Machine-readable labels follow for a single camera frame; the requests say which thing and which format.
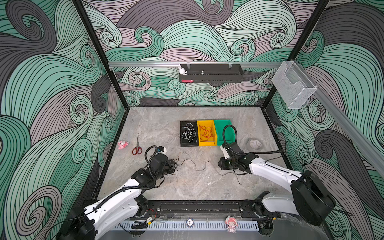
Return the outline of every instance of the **yellow storage bin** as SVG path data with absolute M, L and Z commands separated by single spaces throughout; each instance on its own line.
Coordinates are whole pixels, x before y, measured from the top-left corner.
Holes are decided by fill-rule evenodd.
M 213 120 L 197 121 L 197 128 L 199 130 L 199 147 L 217 145 L 217 134 Z

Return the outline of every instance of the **marble floor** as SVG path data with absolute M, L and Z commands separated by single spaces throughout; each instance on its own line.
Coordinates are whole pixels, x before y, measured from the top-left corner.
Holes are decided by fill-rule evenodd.
M 236 176 L 217 165 L 223 153 L 219 146 L 180 147 L 180 120 L 230 119 L 238 131 L 238 144 L 244 152 L 248 138 L 262 141 L 261 151 L 278 150 L 260 108 L 131 108 L 120 140 L 129 141 L 124 149 L 116 147 L 98 199 L 116 190 L 140 167 L 146 166 L 145 150 L 151 145 L 167 148 L 170 159 L 185 161 L 175 175 L 166 175 L 164 183 L 143 195 L 151 200 L 243 200 L 254 199 L 263 191 L 286 194 L 287 190 L 259 176 Z M 137 133 L 143 154 L 132 155 Z M 264 159 L 281 154 L 260 154 Z M 271 161 L 285 167 L 282 158 Z

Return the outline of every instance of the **wall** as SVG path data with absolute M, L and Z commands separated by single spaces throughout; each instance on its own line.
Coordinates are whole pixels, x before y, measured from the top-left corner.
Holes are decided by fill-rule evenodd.
M 124 111 L 72 0 L 0 1 L 0 16 L 1 239 L 52 239 Z
M 383 9 L 381 1 L 328 7 L 297 61 L 384 154 Z M 276 93 L 267 111 L 293 168 L 318 174 L 336 208 L 353 214 L 326 219 L 335 239 L 383 239 L 384 180 L 321 103 L 311 97 L 288 110 Z
M 288 59 L 317 1 L 83 0 L 109 61 Z M 275 69 L 242 83 L 178 82 L 175 68 L 115 68 L 129 105 L 262 105 Z

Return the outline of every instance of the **green storage bin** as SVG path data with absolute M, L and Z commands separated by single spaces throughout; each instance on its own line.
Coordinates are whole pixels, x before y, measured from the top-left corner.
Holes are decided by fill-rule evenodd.
M 221 146 L 224 143 L 223 140 L 223 130 L 226 125 L 232 125 L 231 120 L 229 119 L 216 119 L 215 129 L 217 133 L 217 145 Z M 235 131 L 231 127 L 227 127 L 225 130 L 225 140 L 227 143 L 235 142 Z

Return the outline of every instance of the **black metal frame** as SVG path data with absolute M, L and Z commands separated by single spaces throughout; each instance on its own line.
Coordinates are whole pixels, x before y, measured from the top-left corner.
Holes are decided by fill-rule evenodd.
M 108 157 L 107 157 L 107 160 L 105 161 L 103 170 L 101 171 L 101 175 L 99 176 L 99 180 L 96 184 L 96 188 L 92 194 L 92 200 L 96 200 L 98 195 L 99 195 L 101 185 L 103 184 L 105 175 L 107 174 L 108 166 L 109 166 L 109 163 L 111 162 L 111 159 L 112 159 L 113 153 L 115 151 L 116 145 L 118 143 L 121 131 L 124 127 L 125 120 L 127 119 L 129 107 L 128 107 L 127 101 L 125 100 L 124 94 L 119 87 L 119 82 L 116 79 L 115 74 L 109 68 L 107 56 L 105 55 L 105 52 L 104 52 L 104 50 L 103 50 L 103 48 L 102 48 L 102 46 L 101 46 L 101 44 L 97 38 L 96 32 L 93 29 L 93 26 L 91 24 L 91 21 L 88 17 L 87 12 L 85 11 L 85 8 L 84 8 L 82 1 L 81 0 L 72 0 L 72 2 L 73 2 L 73 5 L 75 6 L 75 8 L 77 10 L 77 13 L 79 14 L 81 21 L 84 24 L 85 29 L 88 32 L 88 35 L 89 35 L 89 37 L 93 43 L 93 46 L 96 50 L 96 53 L 99 55 L 99 58 L 100 58 L 103 66 L 105 68 L 105 71 L 107 72 L 108 77 L 109 77 L 113 87 L 115 88 L 115 91 L 116 91 L 116 93 L 117 93 L 117 95 L 118 95 L 118 97 L 119 97 L 119 99 L 120 99 L 120 101 L 124 107 L 124 115 L 121 119 L 118 131 L 117 131 L 115 138 L 113 140 L 111 149 L 108 152 Z
M 295 46 L 292 49 L 291 54 L 289 55 L 287 61 L 295 60 L 299 55 L 302 47 L 304 46 L 307 39 L 311 36 L 314 27 L 316 26 L 321 14 L 327 7 L 329 0 L 320 0 L 316 5 L 316 8 L 313 10 L 311 17 L 308 19 L 307 24 L 304 27 L 303 32 L 301 33 L 299 39 L 297 40 Z M 272 97 L 275 95 L 276 87 L 273 85 L 271 90 L 268 93 L 265 101 L 263 102 L 263 109 L 266 109 L 268 104 L 271 102 Z
M 128 116 L 128 112 L 129 112 L 129 106 L 125 100 L 125 97 L 121 91 L 121 89 L 119 88 L 119 83 L 116 79 L 116 76 L 114 75 L 114 73 L 110 70 L 109 68 L 109 65 L 108 65 L 108 59 L 101 47 L 101 44 L 97 38 L 97 35 L 96 35 L 96 32 L 94 31 L 93 29 L 93 26 L 89 20 L 89 17 L 85 11 L 85 8 L 84 8 L 84 5 L 82 4 L 81 0 L 72 0 L 75 7 L 76 7 L 76 10 L 78 11 L 79 13 L 79 16 L 85 26 L 85 29 L 87 30 L 89 36 L 90 36 L 90 39 L 96 49 L 96 52 L 97 54 L 99 55 L 100 59 L 101 59 L 101 62 L 103 63 L 103 66 L 105 67 L 106 69 L 106 72 L 119 96 L 119 99 L 121 100 L 123 106 L 124 106 L 124 115 L 123 115 L 123 118 L 120 122 L 120 125 L 119 125 L 119 128 L 118 128 L 118 131 L 116 133 L 116 136 L 115 136 L 115 139 L 113 141 L 113 144 L 111 146 L 111 149 L 108 153 L 108 157 L 107 157 L 107 160 L 106 160 L 106 163 L 104 165 L 104 168 L 102 170 L 102 173 L 100 175 L 100 178 L 97 182 L 97 185 L 96 185 L 96 188 L 95 188 L 95 191 L 94 191 L 94 194 L 93 194 L 93 198 L 91 200 L 86 200 L 86 202 L 94 202 L 97 197 L 98 197 L 98 194 L 100 192 L 100 188 L 101 188 L 101 185 L 104 181 L 104 178 L 105 178 L 105 175 L 106 175 L 106 172 L 107 172 L 107 169 L 109 167 L 109 164 L 110 164 L 110 161 L 111 161 L 111 158 L 113 156 L 113 152 L 114 152 L 114 149 L 117 145 L 117 142 L 118 142 L 118 139 L 119 139 L 119 136 L 121 134 L 121 131 L 123 129 L 123 126 L 124 126 L 124 123 L 126 121 L 126 118 Z M 306 40 L 308 39 L 308 37 L 310 36 L 310 34 L 312 33 L 318 19 L 320 18 L 322 12 L 324 11 L 325 7 L 327 6 L 329 0 L 320 0 L 319 3 L 317 4 L 313 14 L 311 15 L 311 17 L 309 18 L 308 20 L 308 23 L 307 25 L 305 26 L 304 28 L 304 31 L 303 33 L 300 35 L 299 37 L 299 40 L 297 41 L 295 47 L 293 48 L 288 60 L 294 60 L 297 55 L 299 54 L 301 48 L 304 46 Z M 268 123 L 268 126 L 270 127 L 270 130 L 272 132 L 272 135 L 276 141 L 276 144 L 278 146 L 278 148 L 280 150 L 282 150 L 282 145 L 280 144 L 280 141 L 273 129 L 273 126 L 271 124 L 271 121 L 269 120 L 269 117 L 266 113 L 266 107 L 268 106 L 268 104 L 270 103 L 273 95 L 275 94 L 276 92 L 276 88 L 274 86 L 272 86 L 267 98 L 265 99 L 265 101 L 263 102 L 263 105 L 260 106 L 260 105 L 254 105 L 254 106 L 151 106 L 151 107 L 188 107 L 188 108 L 191 108 L 191 107 L 228 107 L 228 108 L 248 108 L 248 107 L 259 107 L 261 108 L 262 112 L 263 112 L 263 115 Z M 292 166 L 288 160 L 288 158 L 286 156 L 283 156 L 283 159 L 284 159 L 284 162 L 287 166 L 287 168 L 289 169 L 292 169 Z M 228 201 L 223 201 L 223 200 L 218 200 L 218 201 L 206 201 L 206 200 L 196 200 L 196 201 L 177 201 L 177 200 L 167 200 L 167 201 L 157 201 L 157 200 L 150 200 L 149 203 L 148 203 L 148 206 L 149 208 L 153 208 L 154 210 L 157 211 L 157 209 L 159 208 L 160 211 L 159 213 L 161 213 L 161 210 L 163 209 L 162 206 L 165 206 L 167 208 L 164 208 L 163 209 L 163 213 L 166 212 L 168 214 L 175 214 L 175 213 L 203 213 L 203 212 L 209 212 L 209 213 L 212 213 L 212 212 L 232 212 L 232 213 L 238 213 L 238 214 L 249 214 L 248 217 L 251 217 L 253 220 L 268 220 L 268 218 L 258 218 L 254 213 L 251 213 L 251 212 L 247 212 L 245 209 L 247 207 L 247 205 L 249 206 L 250 204 L 252 204 L 254 201 L 253 200 L 228 200 Z M 330 231 L 329 231 L 329 228 L 327 226 L 327 224 L 324 222 L 323 223 L 323 226 L 324 226 L 324 230 L 326 230 L 326 233 L 328 235 L 328 237 L 330 239 L 333 239 L 333 236 L 332 234 L 330 234 Z
M 277 212 L 263 212 L 263 216 L 256 215 L 254 200 L 149 200 L 148 209 L 153 210 L 161 219 L 183 218 L 185 214 L 206 216 L 212 214 L 215 216 L 228 215 L 250 218 L 253 221 L 270 220 L 274 217 L 280 217 Z M 149 217 L 151 212 L 147 212 L 141 217 L 131 217 L 131 220 L 143 220 Z

